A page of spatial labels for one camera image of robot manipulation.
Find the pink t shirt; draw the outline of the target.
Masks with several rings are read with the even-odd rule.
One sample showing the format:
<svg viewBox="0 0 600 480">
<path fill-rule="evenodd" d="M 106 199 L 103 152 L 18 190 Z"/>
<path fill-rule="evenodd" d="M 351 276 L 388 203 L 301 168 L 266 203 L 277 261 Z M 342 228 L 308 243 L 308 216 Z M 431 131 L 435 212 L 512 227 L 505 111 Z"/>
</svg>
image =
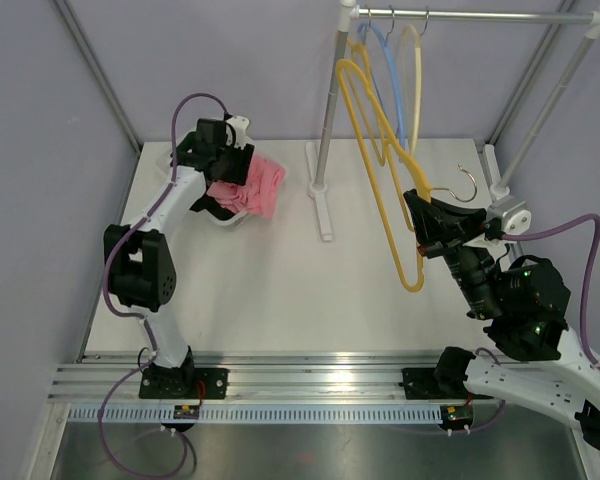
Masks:
<svg viewBox="0 0 600 480">
<path fill-rule="evenodd" d="M 246 212 L 271 218 L 286 174 L 283 165 L 256 154 L 251 159 L 244 185 L 216 181 L 210 185 L 207 194 L 234 214 Z"/>
</svg>

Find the black t shirt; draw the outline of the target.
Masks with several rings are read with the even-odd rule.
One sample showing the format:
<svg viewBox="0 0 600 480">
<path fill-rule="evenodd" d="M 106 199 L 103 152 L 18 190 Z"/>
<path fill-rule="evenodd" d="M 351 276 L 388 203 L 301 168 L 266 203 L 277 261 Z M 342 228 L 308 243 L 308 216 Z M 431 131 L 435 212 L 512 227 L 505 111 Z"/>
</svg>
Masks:
<svg viewBox="0 0 600 480">
<path fill-rule="evenodd" d="M 203 194 L 196 200 L 190 207 L 190 210 L 195 213 L 206 212 L 213 220 L 219 222 L 231 222 L 236 216 L 236 213 L 221 206 L 215 198 L 207 194 Z"/>
</svg>

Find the blue hanger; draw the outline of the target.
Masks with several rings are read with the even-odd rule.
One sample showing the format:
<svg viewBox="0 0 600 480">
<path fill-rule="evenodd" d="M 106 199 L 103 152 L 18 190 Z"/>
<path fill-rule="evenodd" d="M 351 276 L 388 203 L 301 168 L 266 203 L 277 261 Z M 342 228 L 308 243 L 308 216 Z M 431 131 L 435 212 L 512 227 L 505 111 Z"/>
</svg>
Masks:
<svg viewBox="0 0 600 480">
<path fill-rule="evenodd" d="M 392 88 L 393 99 L 394 99 L 395 115 L 396 115 L 395 135 L 396 135 L 396 138 L 399 140 L 400 146 L 408 148 L 409 140 L 408 140 L 408 134 L 407 134 L 407 130 L 406 130 L 407 124 L 405 121 L 405 108 L 403 105 L 404 97 L 403 97 L 403 94 L 401 91 L 400 81 L 398 80 L 396 62 L 395 62 L 394 56 L 392 55 L 392 53 L 390 51 L 390 46 L 389 46 L 389 36 L 391 35 L 391 33 L 394 31 L 394 28 L 395 28 L 395 9 L 392 5 L 389 6 L 389 9 L 391 10 L 392 25 L 391 25 L 390 30 L 385 35 L 383 35 L 381 33 L 379 27 L 373 23 L 371 16 L 368 16 L 368 20 L 367 20 L 366 24 L 361 24 L 358 27 L 357 33 L 358 33 L 358 39 L 360 40 L 360 42 L 363 46 L 366 45 L 367 36 L 370 32 L 373 32 L 376 35 L 378 43 L 384 54 L 387 71 L 389 73 L 389 78 L 390 78 L 390 82 L 391 82 L 391 88 Z"/>
</svg>

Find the cream hanger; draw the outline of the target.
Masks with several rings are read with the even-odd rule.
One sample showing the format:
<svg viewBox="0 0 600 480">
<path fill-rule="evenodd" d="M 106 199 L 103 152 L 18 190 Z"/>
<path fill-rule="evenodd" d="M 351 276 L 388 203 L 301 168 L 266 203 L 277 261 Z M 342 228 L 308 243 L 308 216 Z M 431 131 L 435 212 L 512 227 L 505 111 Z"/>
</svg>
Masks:
<svg viewBox="0 0 600 480">
<path fill-rule="evenodd" d="M 411 113 L 408 147 L 410 154 L 414 156 L 420 139 L 423 65 L 421 33 L 413 24 L 406 25 L 402 30 L 399 52 L 404 107 L 410 109 Z"/>
</svg>

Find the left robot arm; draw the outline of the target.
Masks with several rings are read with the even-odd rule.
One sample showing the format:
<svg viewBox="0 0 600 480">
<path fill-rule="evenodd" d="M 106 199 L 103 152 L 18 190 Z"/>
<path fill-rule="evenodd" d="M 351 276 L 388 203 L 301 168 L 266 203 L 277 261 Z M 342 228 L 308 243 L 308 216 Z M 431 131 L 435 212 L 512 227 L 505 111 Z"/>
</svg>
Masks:
<svg viewBox="0 0 600 480">
<path fill-rule="evenodd" d="M 226 370 L 195 365 L 169 305 L 177 286 L 169 240 L 211 183 L 245 184 L 255 150 L 249 124 L 230 114 L 199 120 L 194 131 L 173 143 L 170 171 L 152 203 L 129 224 L 112 224 L 104 232 L 105 304 L 118 317 L 136 319 L 150 345 L 140 368 L 143 399 L 224 396 L 213 384 L 225 381 Z"/>
</svg>

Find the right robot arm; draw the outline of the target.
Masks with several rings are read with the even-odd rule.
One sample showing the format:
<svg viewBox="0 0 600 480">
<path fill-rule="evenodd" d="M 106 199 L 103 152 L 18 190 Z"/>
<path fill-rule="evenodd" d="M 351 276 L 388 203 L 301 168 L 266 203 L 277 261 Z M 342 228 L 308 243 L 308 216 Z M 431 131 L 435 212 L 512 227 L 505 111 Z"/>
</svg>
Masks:
<svg viewBox="0 0 600 480">
<path fill-rule="evenodd" d="M 459 347 L 444 349 L 430 379 L 445 398 L 495 397 L 549 416 L 580 432 L 600 451 L 600 359 L 586 332 L 593 264 L 600 242 L 600 216 L 582 215 L 552 229 L 528 233 L 530 216 L 504 220 L 507 198 L 489 209 L 467 209 L 414 190 L 403 195 L 414 224 L 419 253 L 442 258 L 469 306 L 468 317 L 485 322 L 496 348 L 517 362 L 534 363 L 548 380 L 528 377 Z M 594 224 L 581 290 L 577 329 L 565 318 L 571 292 L 553 263 L 523 255 L 503 269 L 489 248 L 539 240 L 584 222 Z"/>
</svg>

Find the white plastic perforated basket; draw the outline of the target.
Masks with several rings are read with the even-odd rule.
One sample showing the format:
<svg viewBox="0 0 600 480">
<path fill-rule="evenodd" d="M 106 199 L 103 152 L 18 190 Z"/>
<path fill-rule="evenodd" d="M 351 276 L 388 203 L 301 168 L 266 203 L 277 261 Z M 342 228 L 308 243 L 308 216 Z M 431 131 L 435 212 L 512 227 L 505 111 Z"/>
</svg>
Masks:
<svg viewBox="0 0 600 480">
<path fill-rule="evenodd" d="M 270 218 L 286 178 L 285 167 L 261 155 L 250 142 L 224 145 L 211 154 L 171 146 L 159 159 L 165 180 L 132 226 L 168 237 L 192 206 L 221 226 L 250 214 Z"/>
</svg>

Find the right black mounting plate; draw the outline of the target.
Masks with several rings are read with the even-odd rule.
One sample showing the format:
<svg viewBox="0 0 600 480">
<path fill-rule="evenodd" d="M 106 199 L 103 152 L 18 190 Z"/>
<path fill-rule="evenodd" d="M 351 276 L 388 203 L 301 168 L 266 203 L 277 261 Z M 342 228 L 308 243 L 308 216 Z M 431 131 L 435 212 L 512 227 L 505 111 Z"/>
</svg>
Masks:
<svg viewBox="0 0 600 480">
<path fill-rule="evenodd" d="M 405 398 L 408 400 L 458 400 L 467 401 L 492 399 L 492 396 L 471 394 L 466 390 L 462 381 L 467 377 L 463 370 L 448 371 L 450 380 L 458 380 L 456 389 L 443 389 L 435 376 L 434 367 L 406 367 L 401 370 Z"/>
</svg>

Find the black mounting plate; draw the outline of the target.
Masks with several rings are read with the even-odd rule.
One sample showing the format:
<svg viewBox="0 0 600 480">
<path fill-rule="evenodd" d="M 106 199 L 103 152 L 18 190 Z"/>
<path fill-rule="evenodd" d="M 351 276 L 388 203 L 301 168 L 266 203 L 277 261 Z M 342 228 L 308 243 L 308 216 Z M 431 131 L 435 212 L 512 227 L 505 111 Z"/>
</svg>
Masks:
<svg viewBox="0 0 600 480">
<path fill-rule="evenodd" d="M 138 396 L 149 400 L 222 400 L 229 370 L 225 368 L 165 369 L 149 367 L 142 373 Z"/>
<path fill-rule="evenodd" d="M 467 377 L 463 370 L 448 371 L 450 380 L 458 380 L 456 389 L 443 389 L 435 376 L 434 367 L 406 367 L 401 370 L 405 398 L 408 400 L 458 400 L 467 401 L 492 399 L 492 396 L 471 394 L 466 390 L 462 381 Z"/>
</svg>

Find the metal clothes rack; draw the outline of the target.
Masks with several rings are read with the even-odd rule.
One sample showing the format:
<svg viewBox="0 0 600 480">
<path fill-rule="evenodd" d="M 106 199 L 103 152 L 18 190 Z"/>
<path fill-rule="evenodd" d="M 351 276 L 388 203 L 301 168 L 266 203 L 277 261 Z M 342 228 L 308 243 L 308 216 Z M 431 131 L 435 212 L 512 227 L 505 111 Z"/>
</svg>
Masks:
<svg viewBox="0 0 600 480">
<path fill-rule="evenodd" d="M 581 26 L 428 23 L 423 135 L 484 141 L 509 167 L 583 36 Z M 600 215 L 600 36 L 510 186 L 529 203 L 536 226 Z"/>
</svg>

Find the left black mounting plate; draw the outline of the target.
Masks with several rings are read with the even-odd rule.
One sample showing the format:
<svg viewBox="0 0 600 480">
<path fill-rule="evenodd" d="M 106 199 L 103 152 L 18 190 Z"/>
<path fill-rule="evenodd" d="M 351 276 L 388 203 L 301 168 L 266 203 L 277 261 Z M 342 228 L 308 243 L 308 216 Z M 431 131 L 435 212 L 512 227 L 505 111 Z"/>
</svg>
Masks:
<svg viewBox="0 0 600 480">
<path fill-rule="evenodd" d="M 149 367 L 142 373 L 138 396 L 149 400 L 222 400 L 229 370 L 225 368 L 165 369 Z"/>
</svg>

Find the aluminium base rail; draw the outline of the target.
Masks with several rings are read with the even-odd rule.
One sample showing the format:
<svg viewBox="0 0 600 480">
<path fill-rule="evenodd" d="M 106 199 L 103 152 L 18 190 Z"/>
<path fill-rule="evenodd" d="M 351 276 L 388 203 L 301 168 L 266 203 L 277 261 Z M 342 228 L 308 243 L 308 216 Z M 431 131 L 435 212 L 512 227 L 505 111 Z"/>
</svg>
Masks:
<svg viewBox="0 0 600 480">
<path fill-rule="evenodd" d="M 398 404 L 401 371 L 433 367 L 438 352 L 218 353 L 197 367 L 229 370 L 225 404 Z M 96 402 L 137 366 L 133 352 L 88 352 L 57 367 L 50 402 Z"/>
</svg>

